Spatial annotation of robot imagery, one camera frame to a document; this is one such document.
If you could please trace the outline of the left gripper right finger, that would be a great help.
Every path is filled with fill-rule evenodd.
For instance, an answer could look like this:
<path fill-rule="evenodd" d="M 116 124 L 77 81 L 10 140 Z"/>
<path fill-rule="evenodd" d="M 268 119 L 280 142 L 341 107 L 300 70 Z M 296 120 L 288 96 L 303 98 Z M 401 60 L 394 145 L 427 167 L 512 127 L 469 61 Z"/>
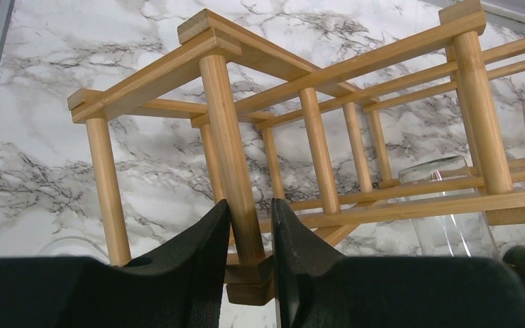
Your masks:
<path fill-rule="evenodd" d="M 525 292 L 488 258 L 345 256 L 271 202 L 279 327 L 525 327 Z"/>

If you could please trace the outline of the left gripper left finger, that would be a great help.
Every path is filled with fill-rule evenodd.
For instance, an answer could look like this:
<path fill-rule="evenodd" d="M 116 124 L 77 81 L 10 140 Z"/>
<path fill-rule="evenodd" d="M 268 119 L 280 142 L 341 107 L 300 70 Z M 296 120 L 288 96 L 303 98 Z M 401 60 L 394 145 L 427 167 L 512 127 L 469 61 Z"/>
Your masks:
<path fill-rule="evenodd" d="M 124 266 L 83 256 L 0 258 L 0 327 L 217 327 L 230 219 L 221 200 Z"/>

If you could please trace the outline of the wooden lattice wine rack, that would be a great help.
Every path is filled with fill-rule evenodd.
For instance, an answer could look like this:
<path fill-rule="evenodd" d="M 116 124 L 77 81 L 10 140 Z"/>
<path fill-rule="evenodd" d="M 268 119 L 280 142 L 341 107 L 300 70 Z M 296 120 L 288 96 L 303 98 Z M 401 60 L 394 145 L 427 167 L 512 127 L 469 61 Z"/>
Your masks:
<path fill-rule="evenodd" d="M 225 282 L 231 303 L 264 305 L 273 297 L 267 220 L 257 219 L 239 124 L 263 133 L 276 196 L 284 195 L 273 129 L 304 120 L 320 196 L 294 210 L 320 208 L 304 222 L 330 245 L 362 223 L 484 212 L 493 225 L 525 223 L 525 159 L 507 160 L 489 82 L 525 71 L 525 38 L 482 50 L 486 17 L 479 1 L 440 10 L 437 27 L 319 68 L 210 11 L 178 27 L 180 46 L 103 92 L 68 98 L 72 121 L 90 141 L 110 262 L 131 258 L 109 139 L 121 115 L 184 118 L 201 130 L 215 199 L 234 214 L 237 252 Z M 456 91 L 474 163 L 473 175 L 398 187 L 390 171 L 379 111 Z"/>

